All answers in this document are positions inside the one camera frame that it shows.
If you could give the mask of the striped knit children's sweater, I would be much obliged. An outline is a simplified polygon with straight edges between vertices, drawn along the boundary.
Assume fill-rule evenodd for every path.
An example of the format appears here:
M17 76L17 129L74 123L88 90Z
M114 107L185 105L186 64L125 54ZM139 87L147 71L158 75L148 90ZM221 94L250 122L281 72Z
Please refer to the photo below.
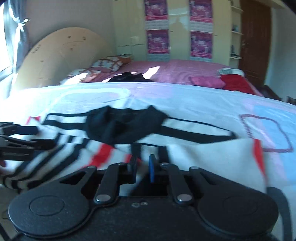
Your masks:
M239 138L209 123L173 118L153 106L49 113L30 117L28 125L39 129L36 139L53 140L55 146L37 151L32 161L2 168L1 184L10 189L29 190L84 167L128 163L132 156L139 164L140 181L151 155L181 170L196 166L258 191L266 187L259 140Z

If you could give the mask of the magenta folded garment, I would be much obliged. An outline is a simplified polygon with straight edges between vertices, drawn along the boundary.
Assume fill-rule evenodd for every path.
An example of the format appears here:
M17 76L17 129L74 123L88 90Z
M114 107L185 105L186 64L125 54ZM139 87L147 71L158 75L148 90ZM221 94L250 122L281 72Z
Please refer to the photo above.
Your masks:
M193 76L189 77L189 81L192 85L222 89L226 84L220 78L213 76Z

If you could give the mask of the pink bed cover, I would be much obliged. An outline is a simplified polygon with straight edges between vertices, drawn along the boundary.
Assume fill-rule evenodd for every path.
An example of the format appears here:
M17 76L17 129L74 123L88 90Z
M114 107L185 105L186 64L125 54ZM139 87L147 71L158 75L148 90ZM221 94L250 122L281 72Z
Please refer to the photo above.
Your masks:
M93 79L92 82L108 81L116 75L121 75L124 72L131 72L133 74L142 73L145 79L151 79L154 82L192 85L189 81L189 77L213 76L220 78L220 75L218 75L218 70L220 68L229 67L217 63L191 60L171 60L168 62L134 61L121 67L116 72L102 72ZM262 96L262 94L249 81L248 83L254 89L256 96Z

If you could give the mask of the grey window curtain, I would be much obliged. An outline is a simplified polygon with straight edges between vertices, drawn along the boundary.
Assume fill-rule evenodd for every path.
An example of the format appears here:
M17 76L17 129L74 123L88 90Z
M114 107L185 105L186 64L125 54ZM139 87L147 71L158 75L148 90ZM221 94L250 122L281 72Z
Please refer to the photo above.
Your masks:
M13 73L17 73L30 48L26 7L27 1L4 1L4 33Z

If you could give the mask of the upper left pink poster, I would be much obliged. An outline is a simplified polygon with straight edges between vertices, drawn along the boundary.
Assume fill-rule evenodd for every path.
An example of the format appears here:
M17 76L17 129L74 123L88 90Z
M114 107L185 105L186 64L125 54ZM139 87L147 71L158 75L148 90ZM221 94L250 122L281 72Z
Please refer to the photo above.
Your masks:
M144 9L147 21L168 20L166 0L145 0Z

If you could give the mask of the cream built-in wardrobe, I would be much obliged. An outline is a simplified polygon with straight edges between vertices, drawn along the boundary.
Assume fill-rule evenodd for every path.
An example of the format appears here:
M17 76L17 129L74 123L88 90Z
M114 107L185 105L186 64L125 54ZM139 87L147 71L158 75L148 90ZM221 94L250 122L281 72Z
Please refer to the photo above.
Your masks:
M169 51L171 59L190 58L189 1L168 1ZM214 63L237 68L240 56L240 1L212 1ZM131 54L135 61L147 60L144 1L113 1L115 45L118 54Z

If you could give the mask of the pink poster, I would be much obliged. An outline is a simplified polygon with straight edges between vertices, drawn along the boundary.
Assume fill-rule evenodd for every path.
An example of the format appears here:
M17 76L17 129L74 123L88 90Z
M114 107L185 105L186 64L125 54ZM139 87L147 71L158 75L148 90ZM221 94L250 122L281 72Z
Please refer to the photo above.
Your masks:
M146 30L146 33L149 54L169 54L168 30Z
M213 50L212 38L212 33L191 31L190 56L211 59Z
M190 0L189 11L191 22L213 23L211 0Z
M144 9L147 21L168 20L166 0L145 0Z

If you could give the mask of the lower right pink poster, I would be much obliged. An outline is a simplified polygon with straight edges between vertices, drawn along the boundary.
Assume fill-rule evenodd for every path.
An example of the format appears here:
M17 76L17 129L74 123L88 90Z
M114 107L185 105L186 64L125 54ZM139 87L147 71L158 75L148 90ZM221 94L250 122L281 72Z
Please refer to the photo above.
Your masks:
M190 56L211 59L213 50L212 38L212 33L191 31Z

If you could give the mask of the dark wooden chair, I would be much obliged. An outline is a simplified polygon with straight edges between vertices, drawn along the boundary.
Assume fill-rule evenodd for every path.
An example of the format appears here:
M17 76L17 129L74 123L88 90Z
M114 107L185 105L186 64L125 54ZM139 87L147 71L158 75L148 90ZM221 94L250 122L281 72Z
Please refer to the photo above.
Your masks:
M292 105L296 105L296 99L288 96L286 101L283 98L279 97L268 85L263 85L259 92L266 98L275 99L278 101L283 101Z

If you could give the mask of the white patterned garment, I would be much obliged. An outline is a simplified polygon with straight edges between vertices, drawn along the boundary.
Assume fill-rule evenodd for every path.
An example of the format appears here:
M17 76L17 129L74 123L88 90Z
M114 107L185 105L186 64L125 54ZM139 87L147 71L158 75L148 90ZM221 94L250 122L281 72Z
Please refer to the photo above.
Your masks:
M235 68L220 68L218 70L218 75L240 75L245 77L245 74L242 70Z

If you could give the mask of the black garment on bed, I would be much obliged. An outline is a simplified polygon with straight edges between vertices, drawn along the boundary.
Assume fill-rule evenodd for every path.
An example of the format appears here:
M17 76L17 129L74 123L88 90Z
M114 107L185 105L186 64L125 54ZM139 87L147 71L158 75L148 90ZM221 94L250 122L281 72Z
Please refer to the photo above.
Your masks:
M153 82L151 79L145 79L142 73L132 74L131 72L124 72L121 75L116 75L108 80L108 83L118 82Z

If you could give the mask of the light blue patterned bedsheet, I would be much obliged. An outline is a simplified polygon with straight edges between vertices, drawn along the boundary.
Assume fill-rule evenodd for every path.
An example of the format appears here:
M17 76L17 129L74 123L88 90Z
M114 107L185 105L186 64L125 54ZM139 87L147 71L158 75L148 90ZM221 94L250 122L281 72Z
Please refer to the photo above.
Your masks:
M179 170L193 195L177 204L165 171L123 184L97 205L105 169L88 166L29 190L1 184L1 240L295 240L295 106L255 95L161 83L86 83L17 91L1 101L1 122L28 125L49 113L153 106L259 140L265 190L200 167Z

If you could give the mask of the lower left pink poster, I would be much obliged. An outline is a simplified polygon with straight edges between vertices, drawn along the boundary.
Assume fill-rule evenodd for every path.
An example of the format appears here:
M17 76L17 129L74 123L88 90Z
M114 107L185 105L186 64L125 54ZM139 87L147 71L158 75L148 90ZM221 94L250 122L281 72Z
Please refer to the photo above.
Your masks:
M146 30L146 33L149 54L169 54L168 30Z

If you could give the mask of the upper right pink poster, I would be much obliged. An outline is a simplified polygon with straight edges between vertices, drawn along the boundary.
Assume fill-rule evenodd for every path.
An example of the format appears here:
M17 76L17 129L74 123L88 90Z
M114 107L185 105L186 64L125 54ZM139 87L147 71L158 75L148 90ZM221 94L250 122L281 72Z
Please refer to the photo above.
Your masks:
M191 22L213 23L211 0L190 0L189 11Z

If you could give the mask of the patterned pillow by wardrobe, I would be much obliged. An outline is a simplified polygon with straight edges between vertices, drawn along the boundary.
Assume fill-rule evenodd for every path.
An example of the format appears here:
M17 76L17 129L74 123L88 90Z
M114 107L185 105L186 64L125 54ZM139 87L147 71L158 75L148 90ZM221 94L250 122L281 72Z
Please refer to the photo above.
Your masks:
M91 68L103 73L118 71L121 67L132 62L131 56L108 56L97 60L91 65Z

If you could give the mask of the beige rounded headboard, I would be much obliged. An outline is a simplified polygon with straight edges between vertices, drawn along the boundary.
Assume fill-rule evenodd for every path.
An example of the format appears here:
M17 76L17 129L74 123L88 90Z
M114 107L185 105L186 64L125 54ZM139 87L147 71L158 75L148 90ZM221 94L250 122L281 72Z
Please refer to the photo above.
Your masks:
M68 73L113 54L111 44L86 28L69 27L40 40L22 62L11 91L57 85Z

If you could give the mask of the dark brown wooden door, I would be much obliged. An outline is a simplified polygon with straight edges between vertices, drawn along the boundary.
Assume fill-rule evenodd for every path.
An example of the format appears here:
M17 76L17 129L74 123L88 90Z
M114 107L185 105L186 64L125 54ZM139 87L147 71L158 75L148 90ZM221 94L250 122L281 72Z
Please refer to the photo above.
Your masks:
M271 9L258 1L241 1L241 50L239 68L255 87L265 82L271 44Z

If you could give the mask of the patterned pillow near headboard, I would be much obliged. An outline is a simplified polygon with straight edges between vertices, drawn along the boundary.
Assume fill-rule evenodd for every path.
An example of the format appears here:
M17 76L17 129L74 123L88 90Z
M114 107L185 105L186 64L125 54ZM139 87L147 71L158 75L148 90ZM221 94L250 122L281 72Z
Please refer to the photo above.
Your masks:
M73 85L90 82L91 80L95 79L100 73L100 70L76 69L70 72L63 80L61 80L60 85Z

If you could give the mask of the red folded garment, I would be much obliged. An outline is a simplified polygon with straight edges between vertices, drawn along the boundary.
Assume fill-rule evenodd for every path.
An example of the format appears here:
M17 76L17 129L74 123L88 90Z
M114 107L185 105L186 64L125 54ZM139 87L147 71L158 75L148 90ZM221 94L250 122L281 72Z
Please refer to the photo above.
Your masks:
M248 81L241 75L226 74L226 75L221 75L220 79L225 83L225 86L223 87L224 90L239 91L242 93L252 94L252 95L256 94L254 89L248 83Z

